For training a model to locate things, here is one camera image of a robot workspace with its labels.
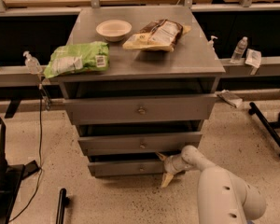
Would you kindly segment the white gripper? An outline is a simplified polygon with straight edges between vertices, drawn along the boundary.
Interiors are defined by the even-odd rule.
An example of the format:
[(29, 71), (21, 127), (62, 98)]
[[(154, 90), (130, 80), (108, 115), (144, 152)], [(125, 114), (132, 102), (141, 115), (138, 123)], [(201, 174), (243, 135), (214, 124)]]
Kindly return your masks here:
[(162, 188), (166, 188), (170, 184), (174, 175), (190, 169), (190, 165), (182, 159), (180, 154), (168, 157), (160, 152), (156, 152), (156, 155), (161, 161), (164, 161), (164, 170), (167, 172), (162, 175)]

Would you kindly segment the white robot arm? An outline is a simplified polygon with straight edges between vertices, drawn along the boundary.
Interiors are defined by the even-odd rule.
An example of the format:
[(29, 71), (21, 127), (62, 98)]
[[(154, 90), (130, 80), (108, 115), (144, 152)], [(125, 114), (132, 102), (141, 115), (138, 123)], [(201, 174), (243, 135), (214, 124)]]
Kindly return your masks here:
[(251, 224), (264, 215), (266, 201), (260, 191), (208, 160), (196, 147), (185, 146), (180, 154), (171, 156), (156, 155), (163, 162), (162, 188), (178, 173), (192, 168), (201, 172), (197, 188), (199, 224)]

